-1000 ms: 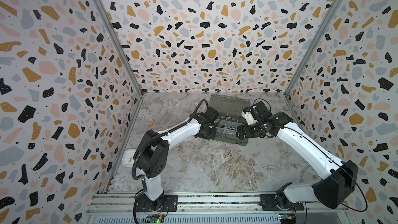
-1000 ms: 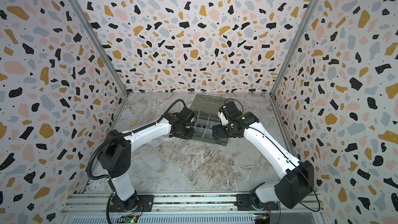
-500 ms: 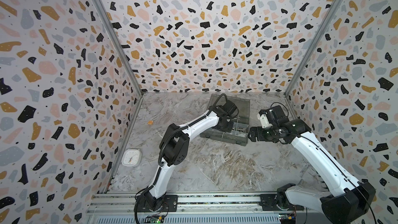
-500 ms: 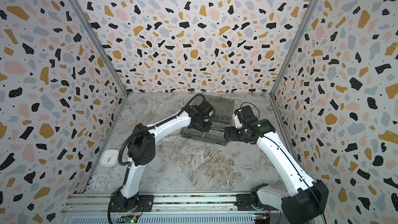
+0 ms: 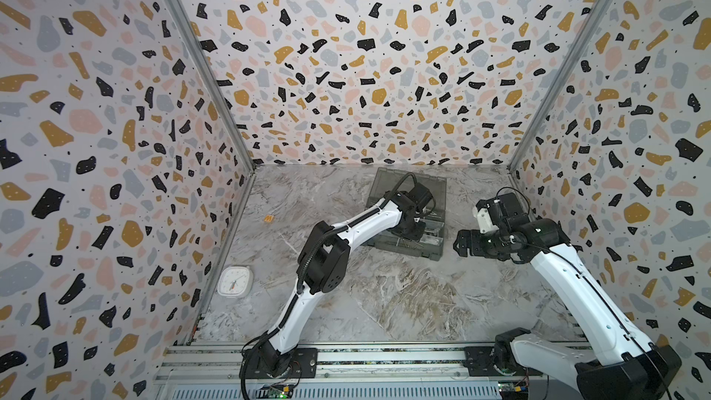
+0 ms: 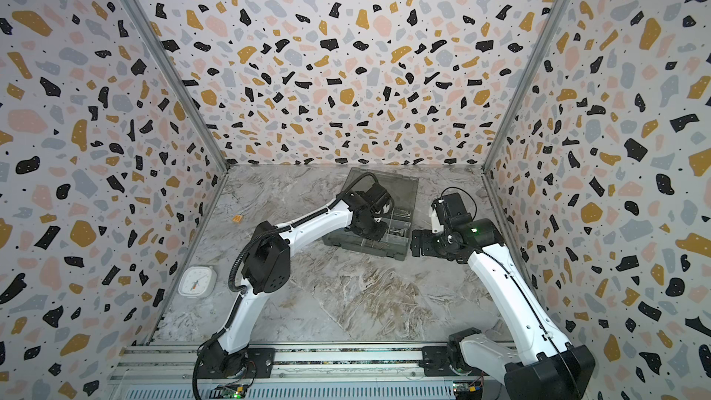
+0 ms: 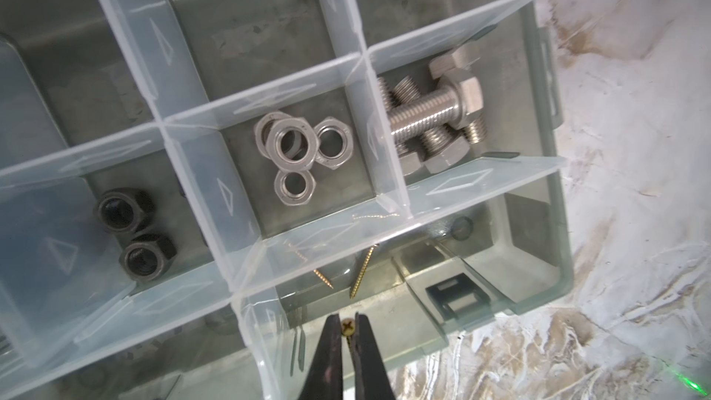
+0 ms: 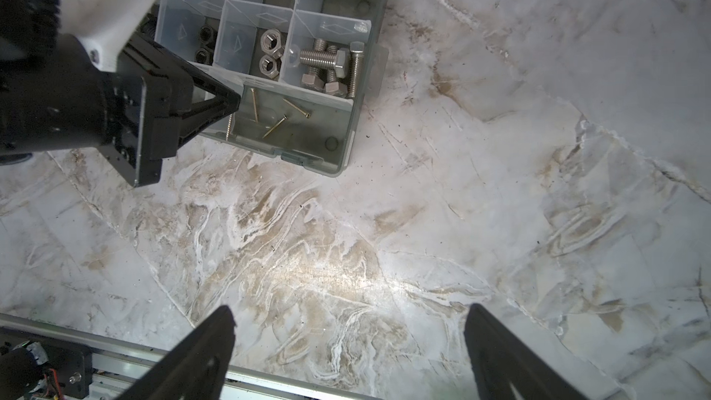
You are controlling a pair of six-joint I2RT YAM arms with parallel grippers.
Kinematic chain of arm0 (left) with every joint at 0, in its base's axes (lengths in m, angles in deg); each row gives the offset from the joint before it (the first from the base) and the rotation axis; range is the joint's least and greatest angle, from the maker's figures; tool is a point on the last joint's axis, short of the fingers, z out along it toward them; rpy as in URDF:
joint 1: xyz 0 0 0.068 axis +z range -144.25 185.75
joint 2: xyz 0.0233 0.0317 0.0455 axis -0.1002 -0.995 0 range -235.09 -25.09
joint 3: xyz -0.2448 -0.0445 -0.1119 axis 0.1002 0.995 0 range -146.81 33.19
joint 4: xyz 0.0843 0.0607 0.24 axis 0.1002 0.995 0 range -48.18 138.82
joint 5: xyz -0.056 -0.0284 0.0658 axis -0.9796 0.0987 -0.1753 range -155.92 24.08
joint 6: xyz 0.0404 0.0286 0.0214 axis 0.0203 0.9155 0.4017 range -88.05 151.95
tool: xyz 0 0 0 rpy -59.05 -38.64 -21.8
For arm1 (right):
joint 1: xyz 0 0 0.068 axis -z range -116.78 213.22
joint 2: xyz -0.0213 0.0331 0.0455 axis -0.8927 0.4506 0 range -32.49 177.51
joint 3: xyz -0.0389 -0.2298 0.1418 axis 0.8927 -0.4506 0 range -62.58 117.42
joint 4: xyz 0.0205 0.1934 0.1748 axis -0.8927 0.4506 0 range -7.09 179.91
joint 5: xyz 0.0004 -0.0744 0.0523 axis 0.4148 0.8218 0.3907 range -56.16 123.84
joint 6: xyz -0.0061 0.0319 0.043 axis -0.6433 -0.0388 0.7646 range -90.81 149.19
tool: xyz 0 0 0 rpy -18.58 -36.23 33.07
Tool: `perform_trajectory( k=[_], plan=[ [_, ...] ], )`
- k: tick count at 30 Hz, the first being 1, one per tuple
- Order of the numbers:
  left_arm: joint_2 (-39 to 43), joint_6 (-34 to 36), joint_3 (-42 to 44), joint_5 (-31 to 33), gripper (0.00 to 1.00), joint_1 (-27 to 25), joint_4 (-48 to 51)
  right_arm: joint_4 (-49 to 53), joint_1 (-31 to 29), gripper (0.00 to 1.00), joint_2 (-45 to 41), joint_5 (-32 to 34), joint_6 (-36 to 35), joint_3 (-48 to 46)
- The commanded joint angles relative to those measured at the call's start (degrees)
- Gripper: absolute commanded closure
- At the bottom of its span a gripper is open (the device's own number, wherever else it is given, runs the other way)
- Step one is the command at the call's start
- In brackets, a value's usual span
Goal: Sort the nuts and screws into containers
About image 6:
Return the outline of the grey plastic compartment organizer box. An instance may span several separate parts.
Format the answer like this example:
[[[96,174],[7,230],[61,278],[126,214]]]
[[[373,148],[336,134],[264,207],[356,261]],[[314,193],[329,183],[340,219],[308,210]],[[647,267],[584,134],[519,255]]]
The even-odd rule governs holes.
[[[322,241],[326,246],[404,261],[409,250],[418,178],[384,171],[373,171],[374,178],[362,178],[367,173],[363,168],[351,168],[343,190],[357,194],[376,209],[373,218],[383,236],[374,241],[344,228],[325,235]]]

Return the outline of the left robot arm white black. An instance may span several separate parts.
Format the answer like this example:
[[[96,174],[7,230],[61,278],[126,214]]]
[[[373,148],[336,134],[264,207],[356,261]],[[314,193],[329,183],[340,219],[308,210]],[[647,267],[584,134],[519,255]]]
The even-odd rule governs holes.
[[[285,223],[257,225],[231,266],[233,305],[223,326],[198,347],[193,379],[246,375],[252,331],[268,298],[290,279],[292,256],[342,229],[378,242],[388,228],[383,219],[393,207],[376,175],[365,172],[320,209]]]

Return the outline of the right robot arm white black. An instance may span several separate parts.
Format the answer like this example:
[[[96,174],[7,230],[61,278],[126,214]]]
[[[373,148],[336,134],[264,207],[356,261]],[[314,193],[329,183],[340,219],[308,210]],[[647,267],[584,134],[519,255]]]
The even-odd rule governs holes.
[[[522,277],[505,239],[488,219],[476,219],[462,197],[447,187],[431,203],[431,229],[415,230],[415,257],[437,257],[468,266],[484,284],[509,330],[507,348],[475,328],[450,336],[448,359],[455,371],[481,370],[512,399],[581,399],[595,359],[574,346],[550,319]]]

